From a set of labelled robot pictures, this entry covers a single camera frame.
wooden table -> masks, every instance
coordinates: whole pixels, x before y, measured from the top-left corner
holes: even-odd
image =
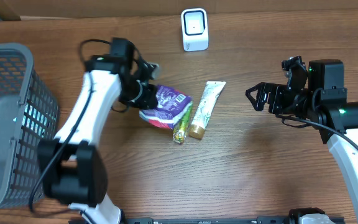
[[[109,115],[100,153],[109,195],[128,217],[252,218],[319,207],[329,215],[356,217],[342,175],[319,133],[284,126],[256,112],[244,96],[259,82],[286,83],[280,62],[341,59],[349,101],[358,101],[358,9],[263,12],[208,16],[209,49],[184,53],[179,16],[0,22],[0,43],[31,49],[35,69],[61,106],[60,126],[80,92],[83,67],[76,50],[90,38],[125,37],[149,62],[162,67],[156,81],[193,96],[207,80],[227,85],[202,141],[172,142],[172,132],[142,121],[138,111]],[[104,44],[85,53],[103,54]],[[60,206],[45,199],[41,214]],[[28,209],[0,210],[0,222],[67,223],[76,213],[34,218]]]

robotic hand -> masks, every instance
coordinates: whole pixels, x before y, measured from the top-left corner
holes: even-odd
[[[307,70],[296,56],[282,61],[282,69],[288,78],[286,85],[259,83],[246,91],[246,97],[256,111],[263,111],[268,103],[268,112],[287,126],[319,130],[344,176],[358,222],[358,102],[347,102],[343,63],[314,60]],[[294,126],[285,120],[304,124]]]
[[[81,48],[88,42],[109,44],[110,53],[94,55],[85,62]],[[89,223],[118,224],[122,214],[106,194],[108,177],[97,150],[101,131],[110,109],[115,111],[112,105],[117,99],[127,109],[157,107],[157,87],[149,80],[157,78],[160,67],[147,63],[126,39],[113,38],[111,43],[86,40],[81,43],[79,53],[86,70],[82,91],[54,140],[39,142],[37,153],[42,174],[30,195],[29,207],[33,212],[34,195],[42,183],[46,196],[79,210]],[[133,62],[137,70],[132,75]],[[77,166],[62,166],[62,161],[73,155]]]

plastic basket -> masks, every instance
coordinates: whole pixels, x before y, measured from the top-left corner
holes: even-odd
[[[0,208],[27,205],[39,178],[38,142],[57,129],[57,100],[33,66],[27,47],[0,44]]]

purple snack bag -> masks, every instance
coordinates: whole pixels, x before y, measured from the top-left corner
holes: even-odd
[[[173,129],[191,106],[191,96],[163,85],[157,85],[157,88],[157,108],[140,110],[139,116],[159,128]]]

gold cap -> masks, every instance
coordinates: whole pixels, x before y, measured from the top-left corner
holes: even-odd
[[[202,128],[201,126],[198,126],[195,124],[190,125],[189,135],[191,137],[201,140],[204,136],[204,132],[205,132],[205,129]]]

